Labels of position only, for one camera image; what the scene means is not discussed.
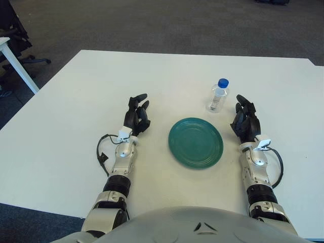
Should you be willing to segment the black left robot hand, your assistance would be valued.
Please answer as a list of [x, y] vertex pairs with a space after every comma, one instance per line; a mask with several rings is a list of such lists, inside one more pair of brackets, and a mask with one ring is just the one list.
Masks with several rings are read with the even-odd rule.
[[132, 136], [137, 137], [140, 133], [147, 130], [150, 126], [150, 120], [147, 117], [146, 109], [149, 101], [140, 103], [147, 98], [147, 94], [140, 94], [136, 97], [130, 97], [128, 111], [124, 119], [124, 126], [132, 130]]

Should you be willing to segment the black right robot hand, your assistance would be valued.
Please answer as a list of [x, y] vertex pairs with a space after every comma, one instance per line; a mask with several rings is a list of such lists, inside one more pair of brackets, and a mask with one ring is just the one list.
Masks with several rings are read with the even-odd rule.
[[236, 116], [230, 126], [241, 144], [254, 142], [254, 138], [261, 134], [260, 122], [255, 115], [255, 106], [240, 94], [236, 98], [238, 101], [235, 105]]

